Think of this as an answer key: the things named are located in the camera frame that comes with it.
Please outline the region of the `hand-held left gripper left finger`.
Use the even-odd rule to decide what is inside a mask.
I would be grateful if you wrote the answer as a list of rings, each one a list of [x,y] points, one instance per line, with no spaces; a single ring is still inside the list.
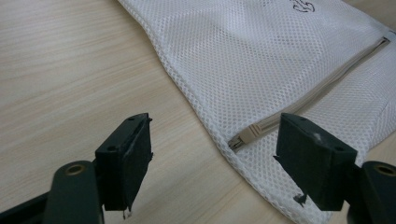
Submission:
[[[148,113],[125,119],[95,150],[99,195],[106,211],[131,211],[153,158]]]

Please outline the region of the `white mesh laundry bag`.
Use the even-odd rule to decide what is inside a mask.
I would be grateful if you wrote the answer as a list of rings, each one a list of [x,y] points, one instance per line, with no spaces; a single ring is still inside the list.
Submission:
[[[231,166],[296,224],[330,214],[294,201],[275,160],[283,113],[360,160],[396,132],[396,29],[343,0],[120,0]]]

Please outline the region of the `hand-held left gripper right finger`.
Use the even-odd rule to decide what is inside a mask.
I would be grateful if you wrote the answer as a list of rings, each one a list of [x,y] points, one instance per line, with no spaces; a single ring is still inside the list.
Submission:
[[[322,211],[339,211],[344,181],[355,165],[357,151],[309,119],[283,113],[275,159],[302,191],[298,204],[311,199]]]

